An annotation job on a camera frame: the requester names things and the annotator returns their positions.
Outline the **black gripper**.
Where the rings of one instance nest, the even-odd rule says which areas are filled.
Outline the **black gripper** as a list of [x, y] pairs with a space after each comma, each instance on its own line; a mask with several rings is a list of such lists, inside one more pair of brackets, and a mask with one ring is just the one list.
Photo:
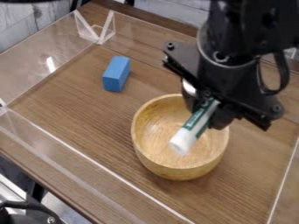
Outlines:
[[210, 45], [168, 41], [162, 64], [181, 77], [184, 104], [193, 113], [206, 100], [218, 102], [209, 128], [222, 130], [234, 119], [245, 119], [261, 130], [284, 113], [276, 95], [285, 87], [270, 89], [261, 78], [257, 57], [222, 56]]

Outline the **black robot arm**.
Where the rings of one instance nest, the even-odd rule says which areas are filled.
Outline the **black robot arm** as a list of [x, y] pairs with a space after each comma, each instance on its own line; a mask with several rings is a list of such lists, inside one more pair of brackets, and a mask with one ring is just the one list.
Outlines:
[[196, 42], [168, 41], [162, 65], [194, 90], [182, 90], [193, 111], [218, 101], [208, 126], [246, 119], [261, 130], [284, 113], [276, 95], [289, 83], [284, 50], [299, 46], [299, 0], [210, 0]]

